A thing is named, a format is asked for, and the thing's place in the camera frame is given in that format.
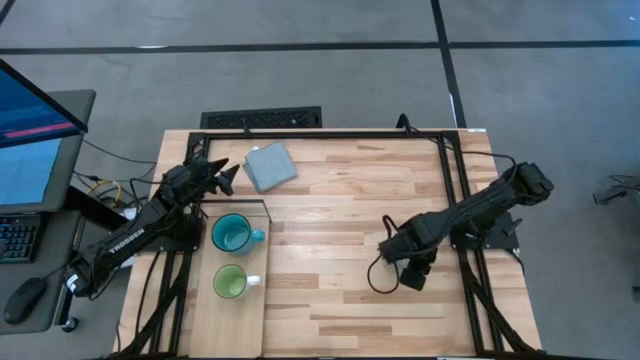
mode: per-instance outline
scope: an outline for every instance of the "keyboard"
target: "keyboard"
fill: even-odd
[[[319,106],[202,113],[201,129],[321,128]]]
[[[44,229],[42,215],[0,217],[0,264],[35,260]]]

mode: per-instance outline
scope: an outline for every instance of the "wooden table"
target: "wooden table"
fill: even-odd
[[[156,180],[182,163],[188,136],[187,130],[165,132]],[[491,151],[485,132],[460,130],[460,138],[463,150]],[[228,157],[230,164],[243,164],[252,147],[273,141],[214,140],[209,160]],[[381,295],[371,290],[366,280],[367,267],[377,256],[376,245],[386,238],[382,215],[389,214],[401,224],[417,213],[447,207],[436,145],[424,139],[282,141],[298,169],[297,179],[265,195],[256,194],[243,170],[238,172],[233,184],[234,199],[262,198],[273,218],[264,355],[473,354],[457,256],[447,243],[441,245],[421,292],[400,286],[390,295]],[[497,177],[493,158],[464,157],[472,192],[486,187]],[[449,159],[457,179],[451,151]],[[457,183],[456,192],[460,200]],[[230,211],[238,205],[227,206],[231,209],[213,211]],[[206,234],[205,241],[209,241],[208,237]],[[498,308],[525,341],[539,348],[519,264],[504,251],[487,250],[485,255]],[[163,256],[158,262],[160,266],[152,273],[142,323],[157,302]],[[132,269],[120,319],[123,346],[132,339],[142,285],[152,257],[138,256]],[[200,260],[201,251],[198,251],[191,266],[179,354],[190,353]],[[177,261],[174,274],[179,264]],[[393,267],[379,262],[373,269],[372,279],[380,289],[392,287]],[[485,347],[490,349],[486,316],[482,306],[478,307]],[[161,350],[167,348],[172,313],[170,310],[166,317]]]

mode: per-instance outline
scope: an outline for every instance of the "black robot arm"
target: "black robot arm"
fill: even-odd
[[[378,249],[389,263],[410,259],[400,283],[422,290],[444,237],[452,234],[481,242],[507,210],[517,204],[538,204],[549,197],[551,190],[553,184],[535,164],[518,164],[455,206],[412,217],[394,236],[378,244]]]
[[[207,192],[217,193],[217,188],[225,195],[233,194],[231,183],[239,165],[216,176],[228,161],[208,162],[196,157],[167,171],[158,190],[134,219],[72,261],[64,273],[69,290],[78,297],[92,296],[124,261],[158,237],[188,231],[189,219],[183,213],[185,207],[200,202]]]

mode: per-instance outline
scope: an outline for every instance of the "monitor screen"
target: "monitor screen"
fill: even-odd
[[[79,134],[87,127],[0,60],[0,148]]]

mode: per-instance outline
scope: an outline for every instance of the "white mug handle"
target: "white mug handle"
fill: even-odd
[[[247,276],[247,286],[244,287],[244,291],[238,297],[246,295],[249,289],[260,285],[261,282],[260,276]]]
[[[260,276],[247,276],[247,287],[258,286],[261,282]]]

